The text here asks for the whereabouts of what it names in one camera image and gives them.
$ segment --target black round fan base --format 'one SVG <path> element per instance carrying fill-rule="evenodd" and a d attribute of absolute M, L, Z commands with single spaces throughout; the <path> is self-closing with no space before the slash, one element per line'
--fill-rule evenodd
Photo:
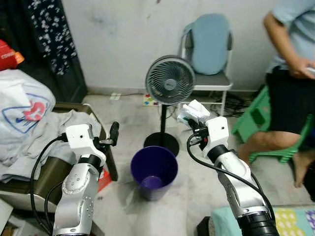
<path fill-rule="evenodd" d="M 161 146 L 161 135 L 164 137 L 163 145 Z M 144 147 L 148 146 L 160 146 L 169 149 L 175 156 L 177 156 L 179 152 L 179 144 L 178 141 L 170 134 L 167 133 L 154 133 L 146 138 L 144 141 Z"/>

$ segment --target black shorts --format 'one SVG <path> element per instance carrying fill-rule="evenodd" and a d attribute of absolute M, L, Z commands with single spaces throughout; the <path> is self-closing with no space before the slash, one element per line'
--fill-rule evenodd
<path fill-rule="evenodd" d="M 267 74 L 270 96 L 270 131 L 300 134 L 308 114 L 315 113 L 315 80 L 290 76 L 289 71 L 276 67 Z"/>

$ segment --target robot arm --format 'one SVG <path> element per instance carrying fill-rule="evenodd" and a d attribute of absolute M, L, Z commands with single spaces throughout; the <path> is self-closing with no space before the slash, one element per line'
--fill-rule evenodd
<path fill-rule="evenodd" d="M 107 145 L 115 146 L 119 124 L 113 123 L 110 138 L 100 141 L 87 124 L 66 129 L 69 145 L 78 158 L 62 184 L 62 198 L 55 212 L 54 236 L 90 235 L 98 178 L 106 161 Z"/>
<path fill-rule="evenodd" d="M 278 236 L 270 204 L 267 204 L 262 195 L 248 185 L 249 183 L 258 187 L 252 179 L 250 168 L 234 152 L 227 149 L 229 137 L 227 119 L 225 117 L 209 119 L 208 113 L 204 113 L 204 116 L 201 114 L 204 110 L 201 106 L 194 100 L 184 107 L 178 117 L 179 121 L 193 128 L 195 140 L 191 141 L 189 138 L 188 148 L 199 144 L 203 157 L 209 158 L 214 163 L 219 181 L 226 190 L 228 202 L 243 236 Z M 247 184 L 226 172 L 237 175 Z"/>

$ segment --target fan grille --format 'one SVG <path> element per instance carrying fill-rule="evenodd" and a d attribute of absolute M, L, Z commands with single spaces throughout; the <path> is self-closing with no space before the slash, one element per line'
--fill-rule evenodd
<path fill-rule="evenodd" d="M 193 91 L 194 71 L 183 59 L 174 56 L 158 59 L 148 71 L 146 88 L 156 101 L 173 105 L 187 99 Z"/>

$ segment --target white bag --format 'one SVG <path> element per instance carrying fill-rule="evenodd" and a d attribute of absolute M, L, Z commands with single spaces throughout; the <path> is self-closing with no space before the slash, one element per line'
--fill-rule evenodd
<path fill-rule="evenodd" d="M 51 91 L 23 71 L 0 71 L 0 145 L 21 143 L 55 103 Z"/>

